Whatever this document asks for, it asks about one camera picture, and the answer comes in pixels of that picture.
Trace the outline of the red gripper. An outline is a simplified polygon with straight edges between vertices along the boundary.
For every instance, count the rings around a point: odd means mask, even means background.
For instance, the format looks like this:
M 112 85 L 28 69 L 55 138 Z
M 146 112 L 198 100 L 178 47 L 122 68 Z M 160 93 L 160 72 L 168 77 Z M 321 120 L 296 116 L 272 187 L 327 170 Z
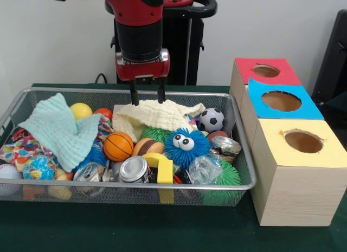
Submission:
M 158 58 L 149 62 L 130 62 L 123 58 L 121 53 L 116 53 L 115 66 L 121 81 L 130 81 L 130 93 L 132 105 L 139 105 L 138 92 L 135 79 L 144 77 L 166 77 L 170 70 L 169 53 L 161 53 Z M 165 101 L 165 78 L 160 78 L 158 88 L 158 102 Z

